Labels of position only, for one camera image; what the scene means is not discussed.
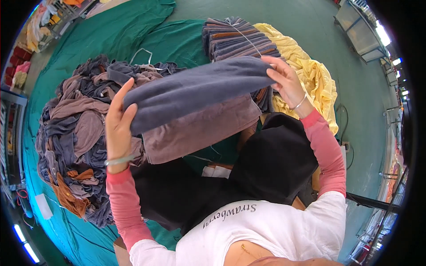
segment cardboard box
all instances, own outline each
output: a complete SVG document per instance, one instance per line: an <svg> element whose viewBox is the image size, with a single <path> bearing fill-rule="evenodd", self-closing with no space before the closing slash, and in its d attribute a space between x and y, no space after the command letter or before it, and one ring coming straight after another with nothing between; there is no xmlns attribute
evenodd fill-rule
<svg viewBox="0 0 426 266"><path fill-rule="evenodd" d="M115 251L115 256L117 257L119 266L132 266L130 262L130 255L127 252L126 245L123 242L123 239L118 237L112 244Z"/></svg>

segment white t-shirt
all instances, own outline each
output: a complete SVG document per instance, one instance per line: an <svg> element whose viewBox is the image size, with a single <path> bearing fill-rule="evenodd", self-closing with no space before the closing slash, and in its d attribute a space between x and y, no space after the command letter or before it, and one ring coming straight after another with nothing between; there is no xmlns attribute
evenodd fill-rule
<svg viewBox="0 0 426 266"><path fill-rule="evenodd" d="M248 240L290 260L336 260L345 236L345 197L324 193L301 211L289 205L244 200L209 215L177 243L176 252L153 240L130 249L133 266L223 266L230 245Z"/></svg>

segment silver bracelet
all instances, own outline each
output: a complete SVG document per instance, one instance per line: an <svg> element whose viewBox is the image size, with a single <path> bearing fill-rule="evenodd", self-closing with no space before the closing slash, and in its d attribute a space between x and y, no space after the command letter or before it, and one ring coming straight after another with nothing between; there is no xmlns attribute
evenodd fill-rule
<svg viewBox="0 0 426 266"><path fill-rule="evenodd" d="M127 163L127 162L133 160L134 158L135 158L134 155L130 155L130 156L126 156L126 157L122 157L122 158L118 158L118 159L105 160L104 165L108 166L108 165L116 165L116 164L120 164L120 163Z"/></svg>
<svg viewBox="0 0 426 266"><path fill-rule="evenodd" d="M303 101L304 101L307 97L308 97L308 94L306 94L306 93L305 93L305 96L304 96L304 97L303 97L303 99L300 101L300 103L299 103L298 105L296 105L296 107L294 107L294 108L290 108L290 110L296 110L297 108L299 108L299 107L302 105Z"/></svg>

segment woman's right hand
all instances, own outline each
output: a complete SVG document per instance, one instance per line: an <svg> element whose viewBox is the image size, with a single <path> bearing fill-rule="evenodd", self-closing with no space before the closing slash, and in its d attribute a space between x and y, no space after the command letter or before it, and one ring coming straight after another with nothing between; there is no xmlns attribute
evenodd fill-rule
<svg viewBox="0 0 426 266"><path fill-rule="evenodd" d="M300 84L299 77L295 70L277 57L265 55L262 56L261 59L274 68L266 70L268 76L276 81L271 87L279 92L290 109L294 109L301 104L295 109L300 118L308 116L314 107L307 99L304 99L305 91Z"/></svg>

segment gray towel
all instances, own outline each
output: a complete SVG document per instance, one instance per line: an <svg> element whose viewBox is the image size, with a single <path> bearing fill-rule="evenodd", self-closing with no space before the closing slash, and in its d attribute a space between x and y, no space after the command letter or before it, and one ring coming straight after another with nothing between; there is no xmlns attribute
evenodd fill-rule
<svg viewBox="0 0 426 266"><path fill-rule="evenodd" d="M181 71L131 90L123 104L124 108L132 103L138 105L130 126L132 134L274 84L266 74L268 68L271 66L258 58L236 57Z"/></svg>

